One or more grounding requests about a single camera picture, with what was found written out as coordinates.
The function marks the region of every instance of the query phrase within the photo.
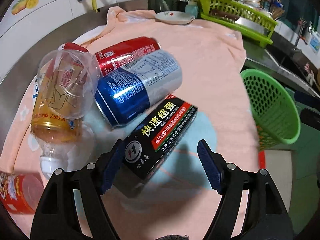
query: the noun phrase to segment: green plastic basket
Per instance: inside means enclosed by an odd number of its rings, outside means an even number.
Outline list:
[[[256,69],[241,72],[256,122],[260,150],[292,144],[300,135],[300,118],[288,92],[278,81]]]
[[[270,17],[264,15],[263,13],[256,11],[253,8],[250,8],[242,3],[233,1],[233,0],[200,0],[202,11],[201,18],[209,21],[213,21],[224,26],[227,26],[231,29],[240,31],[242,35],[259,41],[259,45],[261,47],[265,47],[267,44],[272,45],[273,41],[271,40],[271,36],[275,27],[278,25],[276,21],[271,19]],[[234,21],[222,18],[217,19],[215,17],[210,16],[210,13],[213,9],[218,9],[223,12],[232,13],[234,15],[246,18],[255,22],[264,28],[268,29],[270,32],[268,36],[264,36],[250,28],[234,23]]]

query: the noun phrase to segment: white bottle cap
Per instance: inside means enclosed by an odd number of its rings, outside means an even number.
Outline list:
[[[40,156],[40,167],[43,175],[50,179],[56,169],[60,168],[66,171],[68,162],[63,159]]]

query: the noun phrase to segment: white plate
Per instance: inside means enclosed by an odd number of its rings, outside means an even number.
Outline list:
[[[195,17],[191,14],[177,11],[168,11],[157,13],[155,18],[168,24],[184,25],[192,22]]]

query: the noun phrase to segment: black box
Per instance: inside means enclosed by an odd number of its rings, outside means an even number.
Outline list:
[[[124,164],[148,181],[180,141],[198,108],[168,95],[124,140]]]

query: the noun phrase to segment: towel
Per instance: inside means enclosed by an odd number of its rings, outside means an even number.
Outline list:
[[[154,11],[126,12],[111,7],[107,25],[80,36],[75,42],[95,53],[118,42],[154,37],[170,52],[182,68],[183,83],[173,94],[199,107],[185,136],[136,198],[127,198],[112,187],[101,198],[122,240],[153,240],[166,235],[202,239],[219,205],[221,196],[212,190],[196,153],[205,139],[212,151],[243,170],[258,170],[258,136],[250,112],[250,102],[239,74],[246,52],[242,37],[222,25],[194,20],[188,25],[168,25],[154,18]],[[8,133],[0,169],[7,172],[39,172],[41,150],[30,134],[32,84],[21,101]],[[129,125],[112,130],[92,105],[84,120],[96,135],[91,159],[111,149],[118,138],[124,139],[152,110]],[[243,192],[233,236],[240,233],[247,203]],[[77,212],[84,234],[91,236],[85,220],[81,197],[75,191]],[[32,215],[12,215],[29,236]]]

